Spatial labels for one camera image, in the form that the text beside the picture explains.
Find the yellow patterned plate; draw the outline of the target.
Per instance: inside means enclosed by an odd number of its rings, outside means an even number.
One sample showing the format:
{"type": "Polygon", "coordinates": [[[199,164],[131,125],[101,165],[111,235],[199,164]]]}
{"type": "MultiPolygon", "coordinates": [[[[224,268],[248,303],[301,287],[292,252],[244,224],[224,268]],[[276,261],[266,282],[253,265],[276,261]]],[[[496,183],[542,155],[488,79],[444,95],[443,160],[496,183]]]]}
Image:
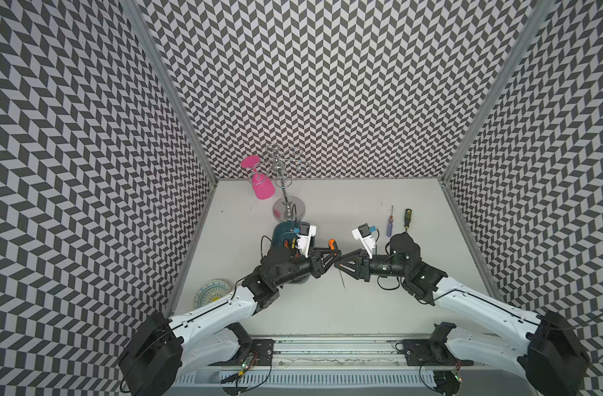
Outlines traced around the yellow patterned plate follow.
{"type": "Polygon", "coordinates": [[[193,298],[193,308],[198,309],[216,300],[220,300],[220,298],[228,295],[230,291],[230,285],[224,280],[208,280],[197,290],[193,298]]]}

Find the orange black small screwdriver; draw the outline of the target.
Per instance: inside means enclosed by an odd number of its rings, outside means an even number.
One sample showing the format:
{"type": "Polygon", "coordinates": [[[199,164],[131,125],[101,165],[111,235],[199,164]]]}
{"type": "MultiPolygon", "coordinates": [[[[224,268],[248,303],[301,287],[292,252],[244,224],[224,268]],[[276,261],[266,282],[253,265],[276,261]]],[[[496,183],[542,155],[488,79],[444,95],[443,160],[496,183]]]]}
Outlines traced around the orange black small screwdriver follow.
{"type": "MultiPolygon", "coordinates": [[[[339,249],[338,244],[337,244],[337,242],[336,242],[335,239],[331,239],[329,241],[329,246],[330,246],[331,250],[338,250],[339,249]]],[[[340,270],[338,270],[338,273],[339,273],[339,277],[341,278],[342,286],[343,286],[343,288],[345,288],[343,273],[340,270]]]]}

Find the pink plastic wine glass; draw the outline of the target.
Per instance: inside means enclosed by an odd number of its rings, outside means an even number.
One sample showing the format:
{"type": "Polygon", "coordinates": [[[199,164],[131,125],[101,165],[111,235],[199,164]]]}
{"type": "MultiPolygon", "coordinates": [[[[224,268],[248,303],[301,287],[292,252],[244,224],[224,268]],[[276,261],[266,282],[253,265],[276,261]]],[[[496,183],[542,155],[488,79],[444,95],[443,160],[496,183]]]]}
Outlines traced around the pink plastic wine glass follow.
{"type": "Polygon", "coordinates": [[[275,194],[275,187],[266,171],[263,170],[263,161],[259,155],[244,158],[240,166],[251,171],[249,182],[258,200],[268,200],[275,194]]]}

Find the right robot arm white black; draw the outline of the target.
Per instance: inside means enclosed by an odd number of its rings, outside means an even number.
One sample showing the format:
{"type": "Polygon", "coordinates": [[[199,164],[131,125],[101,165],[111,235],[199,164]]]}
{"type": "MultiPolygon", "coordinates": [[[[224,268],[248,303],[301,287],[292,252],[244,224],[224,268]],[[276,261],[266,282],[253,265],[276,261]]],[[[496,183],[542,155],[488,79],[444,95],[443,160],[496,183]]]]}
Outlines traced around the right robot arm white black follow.
{"type": "Polygon", "coordinates": [[[405,342],[409,365],[481,363],[526,379],[542,395],[580,392],[590,359],[563,316],[515,308],[473,290],[426,263],[407,233],[392,236],[385,255],[375,254],[372,236],[357,230],[353,235],[363,248],[341,255],[335,268],[356,280],[394,277],[422,305],[452,311],[488,331],[472,333],[454,323],[439,323],[423,346],[405,342]]]}

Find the purple red screwdriver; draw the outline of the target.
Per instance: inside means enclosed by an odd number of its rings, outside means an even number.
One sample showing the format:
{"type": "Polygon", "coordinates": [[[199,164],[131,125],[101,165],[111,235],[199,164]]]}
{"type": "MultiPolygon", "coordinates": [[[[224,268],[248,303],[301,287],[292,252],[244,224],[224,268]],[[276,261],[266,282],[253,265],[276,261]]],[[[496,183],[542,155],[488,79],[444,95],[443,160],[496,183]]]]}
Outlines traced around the purple red screwdriver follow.
{"type": "Polygon", "coordinates": [[[390,239],[393,235],[393,224],[394,224],[394,206],[391,206],[390,215],[387,219],[386,236],[390,239]]]}

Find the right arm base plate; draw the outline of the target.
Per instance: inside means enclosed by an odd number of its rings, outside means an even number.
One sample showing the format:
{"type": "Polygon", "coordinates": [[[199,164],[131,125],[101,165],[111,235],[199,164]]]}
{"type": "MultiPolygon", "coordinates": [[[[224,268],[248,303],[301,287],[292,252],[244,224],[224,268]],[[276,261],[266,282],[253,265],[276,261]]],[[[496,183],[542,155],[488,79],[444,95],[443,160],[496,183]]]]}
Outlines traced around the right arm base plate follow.
{"type": "Polygon", "coordinates": [[[401,352],[409,367],[456,366],[458,358],[446,344],[428,339],[404,339],[400,342],[401,352]]]}

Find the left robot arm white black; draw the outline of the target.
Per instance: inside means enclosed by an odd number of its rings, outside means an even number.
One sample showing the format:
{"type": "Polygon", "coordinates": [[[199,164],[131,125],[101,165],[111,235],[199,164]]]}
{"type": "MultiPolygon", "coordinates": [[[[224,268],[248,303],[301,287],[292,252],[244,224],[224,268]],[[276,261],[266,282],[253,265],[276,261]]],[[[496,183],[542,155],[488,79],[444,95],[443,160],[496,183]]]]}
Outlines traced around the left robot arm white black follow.
{"type": "Polygon", "coordinates": [[[159,311],[151,314],[118,358],[120,391],[162,395],[185,372],[230,360],[240,346],[238,338],[230,340],[232,325],[272,305],[283,285],[323,276],[340,255],[335,240],[298,257],[283,245],[273,246],[260,265],[219,300],[170,318],[159,311]]]}

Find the teal plastic storage box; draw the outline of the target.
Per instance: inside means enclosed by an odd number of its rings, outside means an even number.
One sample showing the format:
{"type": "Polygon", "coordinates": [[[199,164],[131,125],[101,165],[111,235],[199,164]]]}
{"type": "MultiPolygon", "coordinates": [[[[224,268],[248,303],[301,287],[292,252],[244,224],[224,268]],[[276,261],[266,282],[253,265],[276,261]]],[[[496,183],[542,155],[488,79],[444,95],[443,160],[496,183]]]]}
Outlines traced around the teal plastic storage box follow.
{"type": "MultiPolygon", "coordinates": [[[[273,231],[273,236],[271,238],[270,248],[272,246],[281,246],[281,245],[283,245],[284,247],[286,247],[286,248],[288,248],[290,250],[290,252],[291,252],[291,254],[292,254],[293,257],[299,257],[299,256],[301,256],[299,254],[296,246],[295,246],[295,243],[297,241],[297,236],[293,232],[294,229],[301,222],[304,222],[304,221],[300,221],[300,220],[297,220],[297,221],[285,221],[285,222],[280,223],[279,225],[277,225],[275,227],[274,231],[273,231]]],[[[315,237],[314,237],[313,241],[311,242],[311,247],[314,246],[314,240],[315,240],[315,237]]],[[[305,277],[305,278],[300,279],[298,282],[295,282],[295,283],[303,283],[308,278],[309,277],[305,277]]]]}

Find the black yellow screwdriver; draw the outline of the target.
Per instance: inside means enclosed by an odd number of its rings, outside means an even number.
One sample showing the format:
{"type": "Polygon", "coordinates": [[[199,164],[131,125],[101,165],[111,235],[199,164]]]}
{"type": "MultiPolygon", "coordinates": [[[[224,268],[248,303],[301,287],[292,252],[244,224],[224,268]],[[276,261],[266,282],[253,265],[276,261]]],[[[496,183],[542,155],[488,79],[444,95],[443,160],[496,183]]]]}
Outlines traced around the black yellow screwdriver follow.
{"type": "Polygon", "coordinates": [[[410,224],[412,221],[412,214],[413,211],[412,209],[406,209],[405,210],[405,215],[404,215],[404,228],[405,228],[405,232],[407,233],[410,229],[410,224]]]}

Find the chrome glass holder stand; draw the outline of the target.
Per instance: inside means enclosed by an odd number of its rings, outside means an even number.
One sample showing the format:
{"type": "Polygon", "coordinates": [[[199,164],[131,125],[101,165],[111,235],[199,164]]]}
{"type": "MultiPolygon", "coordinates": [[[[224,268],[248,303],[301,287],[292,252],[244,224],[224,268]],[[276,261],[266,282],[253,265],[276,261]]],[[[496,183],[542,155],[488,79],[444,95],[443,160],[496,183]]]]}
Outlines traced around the chrome glass holder stand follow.
{"type": "Polygon", "coordinates": [[[300,198],[288,192],[288,188],[293,184],[293,174],[306,168],[306,160],[302,158],[301,150],[296,147],[282,149],[270,145],[265,153],[273,184],[282,193],[273,204],[273,217],[280,223],[302,220],[306,214],[306,206],[300,198]]]}

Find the aluminium front rail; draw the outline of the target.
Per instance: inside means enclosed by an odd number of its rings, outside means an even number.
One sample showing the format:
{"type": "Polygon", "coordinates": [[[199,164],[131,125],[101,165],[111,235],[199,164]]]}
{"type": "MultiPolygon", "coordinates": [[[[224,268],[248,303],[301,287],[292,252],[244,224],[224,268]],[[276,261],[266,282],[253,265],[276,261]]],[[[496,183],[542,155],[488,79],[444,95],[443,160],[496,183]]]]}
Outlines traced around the aluminium front rail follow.
{"type": "Polygon", "coordinates": [[[446,344],[459,366],[509,371],[525,376],[520,346],[490,334],[453,329],[446,336],[391,335],[361,337],[254,336],[275,340],[273,364],[283,368],[418,368],[409,367],[401,352],[404,339],[428,339],[446,344]]]}

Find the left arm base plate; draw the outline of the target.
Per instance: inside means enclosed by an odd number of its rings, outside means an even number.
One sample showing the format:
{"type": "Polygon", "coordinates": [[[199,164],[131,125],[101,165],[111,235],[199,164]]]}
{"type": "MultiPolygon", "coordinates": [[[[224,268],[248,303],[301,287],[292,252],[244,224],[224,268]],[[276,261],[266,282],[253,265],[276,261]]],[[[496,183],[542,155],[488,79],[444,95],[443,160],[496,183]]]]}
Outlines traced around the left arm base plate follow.
{"type": "Polygon", "coordinates": [[[241,343],[236,354],[224,363],[225,366],[240,366],[246,359],[256,358],[258,367],[271,366],[275,340],[270,338],[253,339],[251,343],[241,343]]]}

